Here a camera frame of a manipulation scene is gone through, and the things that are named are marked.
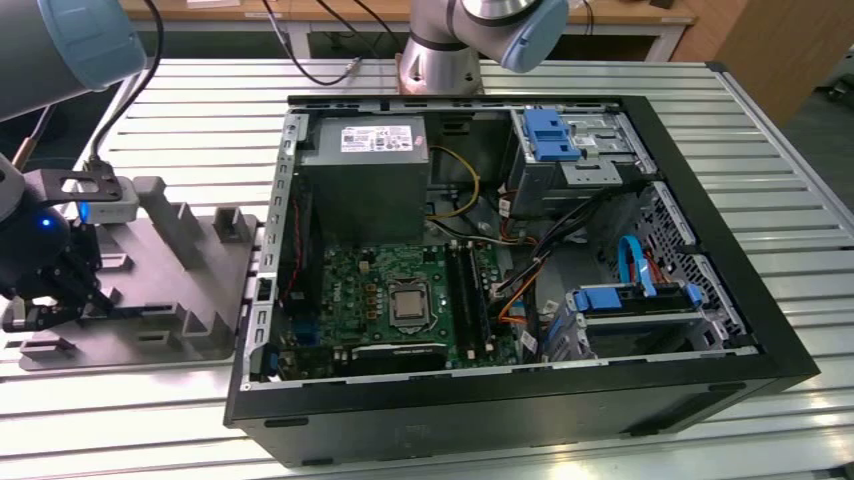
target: blue led light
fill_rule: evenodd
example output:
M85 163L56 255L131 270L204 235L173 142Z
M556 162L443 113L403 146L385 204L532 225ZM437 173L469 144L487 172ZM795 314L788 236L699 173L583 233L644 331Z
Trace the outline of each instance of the blue led light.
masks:
M86 202L77 203L77 211L80 212L80 220L82 220L82 223L88 222L89 204Z

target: cpu socket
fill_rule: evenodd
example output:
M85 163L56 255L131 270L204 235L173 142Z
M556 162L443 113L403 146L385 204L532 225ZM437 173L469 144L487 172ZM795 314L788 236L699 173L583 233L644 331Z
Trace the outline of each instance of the cpu socket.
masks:
M400 329L429 325L429 290L423 282L388 285L388 324Z

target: motherboard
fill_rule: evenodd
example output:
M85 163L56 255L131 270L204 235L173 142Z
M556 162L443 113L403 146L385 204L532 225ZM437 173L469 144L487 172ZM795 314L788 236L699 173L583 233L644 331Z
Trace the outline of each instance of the motherboard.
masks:
M295 320L283 376L395 373L405 362L413 371L516 364L512 331L487 323L499 278L491 245L327 248L320 315Z

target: screw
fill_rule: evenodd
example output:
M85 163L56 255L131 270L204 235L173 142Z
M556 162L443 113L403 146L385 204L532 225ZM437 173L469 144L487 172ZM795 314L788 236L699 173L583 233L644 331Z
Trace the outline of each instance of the screw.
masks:
M477 222L477 230L480 230L480 233L484 235L492 235L492 225L487 222Z

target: workbench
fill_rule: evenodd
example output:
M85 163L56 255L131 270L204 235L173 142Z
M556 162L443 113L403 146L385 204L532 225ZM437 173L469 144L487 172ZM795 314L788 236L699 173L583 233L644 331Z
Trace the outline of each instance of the workbench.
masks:
M352 0L327 0L327 3L360 32L384 31ZM682 0L678 0L668 10L652 7L646 1L594 0L590 3L595 15L594 35L652 37L646 61L670 60L684 29L696 20ZM393 32L408 33L409 0L365 0L364 4L387 22ZM121 0L121 5L133 19L137 30L153 30L151 13L143 1ZM156 5L165 21L167 32L271 30L260 0L243 0L239 7L208 9L188 9L185 0L156 0ZM271 1L271 8L288 33L293 55L297 58L312 58L309 33L348 31L315 0ZM583 35L586 23L586 10L572 10L564 35Z
M332 78L345 63L308 68ZM0 478L812 479L827 477L803 472L854 461L854 220L730 76L703 64L568 62L521 76L484 62L483 81L489 94L647 96L820 375L676 435L287 470L221 426L232 360L29 374L25 336L0 333ZM237 205L264 219L287 98L319 93L393 94L392 62L320 90L287 61L165 60L102 157L117 175L161 176L196 215Z

